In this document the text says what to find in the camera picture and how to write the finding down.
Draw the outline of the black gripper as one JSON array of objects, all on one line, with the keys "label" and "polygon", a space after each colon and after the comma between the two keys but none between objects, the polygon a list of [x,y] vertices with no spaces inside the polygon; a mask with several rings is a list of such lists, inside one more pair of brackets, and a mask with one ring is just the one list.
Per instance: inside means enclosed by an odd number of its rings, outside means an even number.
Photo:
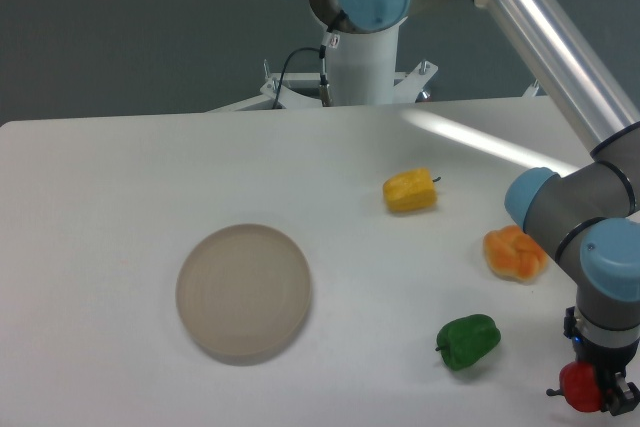
[{"label": "black gripper", "polygon": [[639,406],[639,389],[626,380],[635,357],[635,328],[610,330],[598,326],[576,307],[565,310],[564,335],[571,341],[576,360],[600,372],[602,411],[611,416],[632,412]]}]

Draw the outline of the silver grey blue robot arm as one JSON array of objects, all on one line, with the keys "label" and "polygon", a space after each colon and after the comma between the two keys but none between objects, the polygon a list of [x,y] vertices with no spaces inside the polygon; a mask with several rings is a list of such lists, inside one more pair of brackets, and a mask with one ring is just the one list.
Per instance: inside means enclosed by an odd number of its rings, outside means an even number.
[{"label": "silver grey blue robot arm", "polygon": [[[390,104],[394,48],[381,38],[444,0],[309,0],[324,24],[319,95],[324,105]],[[505,207],[575,282],[564,333],[574,362],[558,394],[576,410],[621,415],[639,404],[626,368],[639,346],[639,111],[556,0],[472,0],[490,13],[589,151],[561,176],[533,168],[509,187]]]}]

